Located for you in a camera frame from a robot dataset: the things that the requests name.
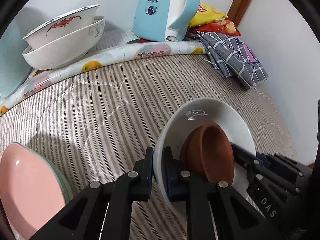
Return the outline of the green square plate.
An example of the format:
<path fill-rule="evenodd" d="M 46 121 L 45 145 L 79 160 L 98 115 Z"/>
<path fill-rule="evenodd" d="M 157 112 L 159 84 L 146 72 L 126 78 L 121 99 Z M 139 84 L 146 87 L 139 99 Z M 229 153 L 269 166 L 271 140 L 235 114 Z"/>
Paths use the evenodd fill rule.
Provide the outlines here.
<path fill-rule="evenodd" d="M 23 148 L 25 148 L 26 150 L 28 150 L 29 152 L 35 154 L 36 156 L 38 156 L 39 158 L 41 158 L 52 170 L 55 178 L 57 179 L 57 182 L 60 185 L 61 191 L 63 193 L 63 197 L 65 200 L 65 203 L 69 203 L 73 197 L 73 191 L 72 188 L 67 180 L 67 178 L 65 177 L 65 175 L 53 164 L 52 161 L 48 160 L 47 158 L 45 158 L 44 156 L 38 154 L 37 152 L 35 152 L 34 150 L 20 144 L 19 142 L 16 142 L 16 144 L 22 146 Z"/>

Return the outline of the small brown bowl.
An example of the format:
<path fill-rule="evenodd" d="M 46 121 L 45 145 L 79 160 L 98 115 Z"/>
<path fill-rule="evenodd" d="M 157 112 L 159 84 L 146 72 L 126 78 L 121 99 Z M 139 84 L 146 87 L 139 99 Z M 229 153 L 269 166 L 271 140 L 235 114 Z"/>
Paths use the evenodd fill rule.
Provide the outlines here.
<path fill-rule="evenodd" d="M 180 161 L 189 171 L 211 183 L 233 182 L 232 146 L 223 129 L 213 121 L 205 122 L 187 136 L 180 151 Z"/>

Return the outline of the pink square plate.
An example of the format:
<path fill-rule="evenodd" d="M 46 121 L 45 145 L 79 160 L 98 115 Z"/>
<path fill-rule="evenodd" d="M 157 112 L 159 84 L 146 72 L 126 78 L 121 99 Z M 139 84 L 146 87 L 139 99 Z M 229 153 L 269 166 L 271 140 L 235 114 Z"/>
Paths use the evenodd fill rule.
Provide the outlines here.
<path fill-rule="evenodd" d="M 50 167 L 15 142 L 1 157 L 1 202 L 10 225 L 23 239 L 66 205 Z"/>

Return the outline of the white round bowl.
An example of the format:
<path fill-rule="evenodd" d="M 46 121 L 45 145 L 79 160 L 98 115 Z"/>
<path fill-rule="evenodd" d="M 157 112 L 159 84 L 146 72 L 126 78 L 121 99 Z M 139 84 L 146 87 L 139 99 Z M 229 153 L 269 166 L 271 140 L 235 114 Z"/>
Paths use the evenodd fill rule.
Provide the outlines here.
<path fill-rule="evenodd" d="M 163 175 L 163 150 L 171 147 L 174 159 L 180 158 L 180 150 L 188 135 L 207 121 L 217 123 L 228 140 L 252 156 L 256 150 L 249 127 L 242 116 L 228 104 L 213 98 L 199 98 L 186 102 L 171 116 L 162 129 L 153 154 L 153 174 L 164 202 L 182 221 L 186 220 L 185 204 L 171 202 L 165 190 Z"/>

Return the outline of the striped quilted table cover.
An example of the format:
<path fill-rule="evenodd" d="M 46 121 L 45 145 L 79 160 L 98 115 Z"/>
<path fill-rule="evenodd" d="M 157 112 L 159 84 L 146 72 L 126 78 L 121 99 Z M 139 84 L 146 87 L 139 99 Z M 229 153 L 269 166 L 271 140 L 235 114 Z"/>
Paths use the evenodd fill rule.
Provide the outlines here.
<path fill-rule="evenodd" d="M 132 31 L 109 31 L 88 55 L 132 44 Z M 214 98 L 245 120 L 258 152 L 295 159 L 287 124 L 263 84 L 246 89 L 221 77 L 205 54 L 151 57 L 101 67 L 55 83 L 1 115 L 1 149 L 19 142 L 65 175 L 73 193 L 117 179 L 154 146 L 174 112 Z"/>

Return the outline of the grey checked folded cloth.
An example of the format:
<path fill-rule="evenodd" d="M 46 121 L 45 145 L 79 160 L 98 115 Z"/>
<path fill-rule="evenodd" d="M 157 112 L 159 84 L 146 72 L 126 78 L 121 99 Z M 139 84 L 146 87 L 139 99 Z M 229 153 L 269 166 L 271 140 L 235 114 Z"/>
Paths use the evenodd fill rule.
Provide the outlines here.
<path fill-rule="evenodd" d="M 228 78 L 234 75 L 246 89 L 268 79 L 260 61 L 238 37 L 201 31 L 198 31 L 197 35 L 211 65 L 221 77 Z"/>

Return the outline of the orange snack bag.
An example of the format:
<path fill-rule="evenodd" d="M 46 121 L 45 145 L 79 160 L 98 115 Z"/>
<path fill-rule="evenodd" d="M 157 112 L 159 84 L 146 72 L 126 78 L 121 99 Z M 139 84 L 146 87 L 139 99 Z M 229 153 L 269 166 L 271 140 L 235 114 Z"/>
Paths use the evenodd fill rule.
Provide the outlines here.
<path fill-rule="evenodd" d="M 198 27 L 192 27 L 189 32 L 193 34 L 196 34 L 197 32 L 215 32 L 229 36 L 241 36 L 241 33 L 237 30 L 235 24 L 230 20 L 219 20 L 217 22 L 211 22 Z"/>

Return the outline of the rolled fruit print mat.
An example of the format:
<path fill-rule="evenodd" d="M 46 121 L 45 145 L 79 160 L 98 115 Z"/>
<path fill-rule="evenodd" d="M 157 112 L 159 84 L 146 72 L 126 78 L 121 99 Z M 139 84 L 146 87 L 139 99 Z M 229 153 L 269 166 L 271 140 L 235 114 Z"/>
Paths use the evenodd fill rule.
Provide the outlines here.
<path fill-rule="evenodd" d="M 151 57 L 205 53 L 206 49 L 199 41 L 132 43 L 99 50 L 60 69 L 45 70 L 31 77 L 14 94 L 1 101 L 1 115 L 39 91 L 91 70 Z"/>

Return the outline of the yellow chips bag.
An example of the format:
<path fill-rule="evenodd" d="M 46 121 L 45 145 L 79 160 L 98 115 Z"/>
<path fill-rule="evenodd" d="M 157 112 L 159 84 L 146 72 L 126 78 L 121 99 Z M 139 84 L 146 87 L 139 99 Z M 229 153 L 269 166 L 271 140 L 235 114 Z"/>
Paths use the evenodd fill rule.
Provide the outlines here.
<path fill-rule="evenodd" d="M 194 17 L 189 21 L 188 27 L 198 27 L 208 23 L 216 22 L 228 16 L 216 7 L 207 4 L 200 4 Z"/>

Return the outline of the large white porcelain bowl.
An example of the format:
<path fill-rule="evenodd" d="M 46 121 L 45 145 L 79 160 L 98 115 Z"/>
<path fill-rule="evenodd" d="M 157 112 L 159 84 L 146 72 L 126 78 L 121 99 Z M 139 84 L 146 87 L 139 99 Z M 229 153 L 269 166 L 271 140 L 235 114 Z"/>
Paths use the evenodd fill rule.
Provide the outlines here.
<path fill-rule="evenodd" d="M 92 24 L 67 34 L 55 41 L 33 49 L 27 46 L 23 58 L 38 70 L 57 69 L 83 57 L 100 40 L 105 27 L 105 18 L 96 16 Z"/>

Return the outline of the light blue thermos jug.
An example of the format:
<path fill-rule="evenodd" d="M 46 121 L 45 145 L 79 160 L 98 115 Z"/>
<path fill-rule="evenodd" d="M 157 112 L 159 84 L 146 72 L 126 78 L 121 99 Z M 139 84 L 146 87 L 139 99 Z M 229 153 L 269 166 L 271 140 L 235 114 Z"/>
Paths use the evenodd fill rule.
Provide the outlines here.
<path fill-rule="evenodd" d="M 31 66 L 22 53 L 27 44 L 22 40 L 18 24 L 13 20 L 1 37 L 1 98 L 7 98 L 27 79 Z"/>

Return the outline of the light blue electric kettle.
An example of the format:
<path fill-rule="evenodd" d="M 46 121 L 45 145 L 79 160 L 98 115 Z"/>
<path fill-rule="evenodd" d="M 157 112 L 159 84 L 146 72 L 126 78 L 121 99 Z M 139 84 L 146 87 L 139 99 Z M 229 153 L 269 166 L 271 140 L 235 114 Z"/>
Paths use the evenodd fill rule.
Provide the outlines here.
<path fill-rule="evenodd" d="M 199 5 L 200 0 L 139 0 L 133 32 L 149 41 L 182 41 Z"/>

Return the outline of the blue patterned porcelain bowl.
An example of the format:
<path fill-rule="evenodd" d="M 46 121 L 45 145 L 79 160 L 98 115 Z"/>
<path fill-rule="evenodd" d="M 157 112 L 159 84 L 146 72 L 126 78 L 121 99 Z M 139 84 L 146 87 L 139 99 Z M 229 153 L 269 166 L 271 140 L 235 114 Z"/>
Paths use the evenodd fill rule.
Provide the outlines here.
<path fill-rule="evenodd" d="M 40 48 L 69 33 L 88 26 L 94 20 L 99 4 L 81 7 L 48 20 L 25 35 L 22 40 L 33 49 Z"/>

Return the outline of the brown wooden door frame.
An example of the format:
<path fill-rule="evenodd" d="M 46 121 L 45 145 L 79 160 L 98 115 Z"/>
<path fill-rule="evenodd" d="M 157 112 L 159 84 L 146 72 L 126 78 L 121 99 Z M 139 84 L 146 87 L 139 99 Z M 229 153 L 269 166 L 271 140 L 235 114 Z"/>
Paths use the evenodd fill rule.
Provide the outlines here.
<path fill-rule="evenodd" d="M 238 26 L 250 3 L 251 0 L 233 0 L 227 12 L 228 19 Z"/>

